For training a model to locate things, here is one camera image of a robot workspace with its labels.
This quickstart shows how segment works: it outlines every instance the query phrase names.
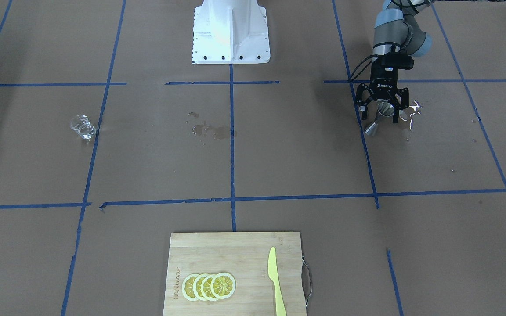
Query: cutting board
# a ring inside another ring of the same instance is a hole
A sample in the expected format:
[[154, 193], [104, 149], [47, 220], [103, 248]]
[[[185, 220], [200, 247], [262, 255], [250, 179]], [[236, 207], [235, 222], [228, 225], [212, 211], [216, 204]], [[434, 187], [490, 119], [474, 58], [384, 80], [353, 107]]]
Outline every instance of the cutting board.
[[[169, 246], [163, 316], [276, 316], [275, 290], [267, 261], [276, 248], [278, 276], [287, 316], [306, 316], [299, 232], [174, 233]], [[235, 292], [216, 302], [183, 297], [193, 273], [229, 272]]]

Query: glass cup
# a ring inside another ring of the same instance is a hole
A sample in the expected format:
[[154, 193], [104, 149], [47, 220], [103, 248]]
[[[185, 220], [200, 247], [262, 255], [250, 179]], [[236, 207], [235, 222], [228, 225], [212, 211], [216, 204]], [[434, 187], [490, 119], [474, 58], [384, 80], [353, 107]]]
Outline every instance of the glass cup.
[[70, 121], [70, 128], [72, 128], [72, 130], [74, 130], [84, 140], [90, 140], [97, 132], [93, 124], [89, 122], [87, 116], [84, 116], [83, 114], [76, 115], [72, 118]]

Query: metal handle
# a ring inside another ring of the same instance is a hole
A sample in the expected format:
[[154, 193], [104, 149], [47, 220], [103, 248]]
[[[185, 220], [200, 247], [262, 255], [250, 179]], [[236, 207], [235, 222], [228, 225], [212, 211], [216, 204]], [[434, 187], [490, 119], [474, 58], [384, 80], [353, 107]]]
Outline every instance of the metal handle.
[[306, 260], [304, 259], [304, 256], [302, 256], [302, 266], [306, 267], [307, 276], [309, 278], [308, 281], [309, 281], [309, 285], [310, 285], [310, 292], [307, 294], [307, 296], [305, 296], [305, 298], [306, 298], [306, 307], [307, 307], [307, 305], [309, 304], [310, 298], [311, 298], [311, 294], [313, 293], [313, 290], [312, 290], [313, 286], [312, 286], [312, 282], [311, 282], [311, 269], [310, 269], [310, 266], [307, 265]]

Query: cable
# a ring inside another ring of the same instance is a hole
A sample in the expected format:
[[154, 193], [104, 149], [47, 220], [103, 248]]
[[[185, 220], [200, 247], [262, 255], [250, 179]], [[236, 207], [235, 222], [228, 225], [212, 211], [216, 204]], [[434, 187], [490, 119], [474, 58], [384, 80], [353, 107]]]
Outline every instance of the cable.
[[400, 9], [410, 9], [410, 8], [416, 8], [416, 7], [419, 7], [419, 6], [425, 6], [427, 5], [428, 3], [423, 1], [421, 2], [420, 4], [412, 4], [411, 6], [404, 6], [403, 4], [396, 2], [395, 0], [390, 0], [392, 2], [392, 4], [395, 4], [396, 6], [398, 6]]
[[364, 66], [364, 68], [362, 68], [362, 70], [360, 70], [360, 72], [356, 76], [354, 76], [353, 78], [349, 79], [349, 83], [353, 82], [354, 80], [357, 80], [358, 76], [360, 76], [364, 72], [364, 70], [366, 70], [366, 68], [368, 68], [368, 66], [370, 66], [371, 64], [372, 64], [371, 61], [368, 62], [368, 64], [366, 64], [366, 66]]
[[360, 74], [362, 74], [362, 72], [363, 72], [364, 70], [366, 70], [366, 68], [368, 68], [368, 66], [370, 66], [370, 64], [372, 64], [372, 62], [369, 62], [366, 66], [364, 66], [364, 68], [363, 68], [362, 70], [360, 70], [360, 72], [359, 72], [356, 76], [354, 76], [354, 74], [357, 72], [357, 69], [358, 69], [358, 68], [359, 68], [359, 67], [360, 67], [360, 66], [361, 66], [361, 65], [362, 65], [365, 61], [369, 60], [370, 58], [376, 58], [376, 57], [379, 57], [379, 56], [380, 56], [380, 55], [376, 55], [376, 54], [374, 54], [374, 55], [370, 55], [370, 56], [368, 56], [368, 57], [364, 58], [364, 59], [363, 59], [363, 60], [362, 60], [362, 61], [361, 61], [361, 62], [360, 62], [360, 63], [359, 63], [359, 64], [358, 64], [355, 68], [354, 68], [354, 70], [353, 70], [353, 74], [351, 75], [351, 78], [349, 78], [349, 81], [348, 81], [348, 82], [353, 82], [356, 78], [358, 78], [358, 76], [360, 76]]

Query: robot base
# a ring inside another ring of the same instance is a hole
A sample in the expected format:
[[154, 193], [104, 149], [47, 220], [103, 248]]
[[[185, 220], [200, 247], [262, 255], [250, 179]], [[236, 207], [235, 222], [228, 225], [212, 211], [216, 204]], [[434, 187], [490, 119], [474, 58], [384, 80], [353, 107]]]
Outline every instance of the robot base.
[[264, 64], [271, 59], [267, 10], [257, 0], [204, 0], [195, 9], [194, 64]]

